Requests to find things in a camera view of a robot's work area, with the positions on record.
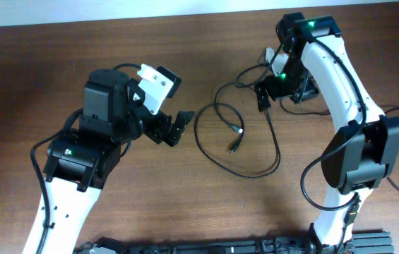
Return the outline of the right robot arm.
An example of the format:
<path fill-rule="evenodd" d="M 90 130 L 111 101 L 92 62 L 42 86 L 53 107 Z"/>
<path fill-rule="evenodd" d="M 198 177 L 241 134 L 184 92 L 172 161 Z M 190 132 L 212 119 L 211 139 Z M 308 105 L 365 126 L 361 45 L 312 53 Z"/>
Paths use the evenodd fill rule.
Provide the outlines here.
<path fill-rule="evenodd" d="M 393 171 L 399 118 L 387 117 L 364 89 L 331 16 L 307 19 L 300 12 L 286 14 L 276 32 L 287 60 L 281 70 L 257 82 L 259 110 L 277 99 L 301 102 L 322 94 L 335 135 L 316 160 L 328 184 L 320 215 L 305 236 L 276 238 L 274 251 L 392 253 L 388 232 L 355 233 L 352 228 L 364 201 Z"/>

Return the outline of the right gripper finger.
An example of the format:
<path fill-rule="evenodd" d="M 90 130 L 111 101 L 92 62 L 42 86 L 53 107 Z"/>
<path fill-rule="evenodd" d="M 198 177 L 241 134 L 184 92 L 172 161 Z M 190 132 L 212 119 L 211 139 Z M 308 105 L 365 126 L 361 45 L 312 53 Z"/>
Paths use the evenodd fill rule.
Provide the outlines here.
<path fill-rule="evenodd" d="M 308 75 L 299 86 L 299 89 L 291 96 L 291 101 L 295 104 L 314 99 L 319 95 L 319 89 L 311 75 Z"/>
<path fill-rule="evenodd" d="M 264 85 L 254 85 L 254 92 L 256 93 L 258 110 L 260 112 L 264 112 L 265 110 L 271 108 L 270 97 L 268 96 Z"/>

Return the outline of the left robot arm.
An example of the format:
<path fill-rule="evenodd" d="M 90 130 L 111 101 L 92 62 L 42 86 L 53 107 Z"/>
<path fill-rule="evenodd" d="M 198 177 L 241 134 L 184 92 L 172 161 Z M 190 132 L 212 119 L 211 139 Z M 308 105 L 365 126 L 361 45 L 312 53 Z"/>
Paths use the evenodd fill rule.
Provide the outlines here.
<path fill-rule="evenodd" d="M 24 253 L 73 252 L 85 219 L 132 141 L 146 135 L 156 144 L 174 147 L 179 142 L 194 113 L 179 111 L 171 117 L 160 108 L 174 96 L 181 78 L 162 66 L 135 67 L 137 78 L 120 66 L 89 75 L 82 108 L 39 142 L 48 145 L 43 168 L 31 148 L 42 194 Z"/>

